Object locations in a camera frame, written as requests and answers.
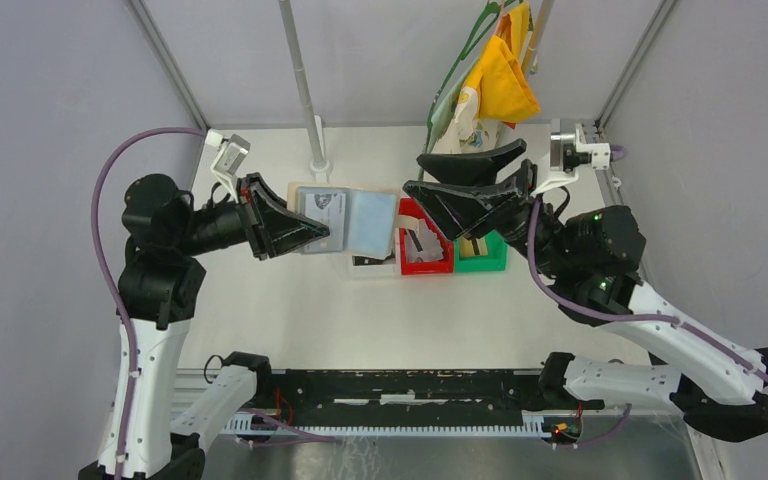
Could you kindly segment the white card with emblem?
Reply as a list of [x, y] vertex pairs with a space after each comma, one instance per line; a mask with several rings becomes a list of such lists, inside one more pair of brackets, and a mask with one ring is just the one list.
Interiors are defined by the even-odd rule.
[[349, 196], [347, 188], [300, 186], [296, 190], [297, 211], [329, 230], [326, 237], [305, 245], [301, 254], [331, 254], [345, 250]]

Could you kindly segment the tan leather card holder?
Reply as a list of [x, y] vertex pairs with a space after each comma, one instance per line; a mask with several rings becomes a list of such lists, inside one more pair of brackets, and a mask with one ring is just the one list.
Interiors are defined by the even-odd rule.
[[294, 182], [288, 185], [287, 202], [290, 209], [296, 213], [299, 213], [296, 190], [300, 186], [336, 187], [349, 190], [346, 247], [340, 253], [386, 259], [393, 252], [393, 236], [396, 231], [400, 199], [400, 194], [396, 190]]

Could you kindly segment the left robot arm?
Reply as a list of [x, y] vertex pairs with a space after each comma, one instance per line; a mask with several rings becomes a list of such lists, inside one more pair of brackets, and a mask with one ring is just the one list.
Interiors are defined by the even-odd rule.
[[246, 244], [267, 260], [325, 238], [328, 228], [292, 212], [258, 174], [220, 201], [195, 208], [190, 192], [164, 174], [125, 193], [125, 265], [114, 285], [121, 363], [99, 456], [82, 479], [198, 479], [207, 452], [245, 404], [262, 407], [275, 385], [269, 359], [234, 351], [180, 415], [172, 412], [183, 345], [206, 271], [202, 254]]

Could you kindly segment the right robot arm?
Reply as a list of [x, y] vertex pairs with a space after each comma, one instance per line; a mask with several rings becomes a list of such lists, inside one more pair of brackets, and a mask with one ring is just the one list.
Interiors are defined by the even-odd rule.
[[608, 166], [610, 146], [575, 146], [538, 161], [526, 150], [519, 139], [478, 153], [424, 153], [417, 162], [427, 179], [403, 190], [446, 239], [498, 234], [565, 316], [657, 358], [641, 366], [554, 352], [537, 380], [538, 407], [661, 410], [732, 443], [768, 433], [768, 347], [716, 334], [640, 276], [646, 240], [629, 207], [563, 218], [546, 200], [567, 191], [581, 170]]

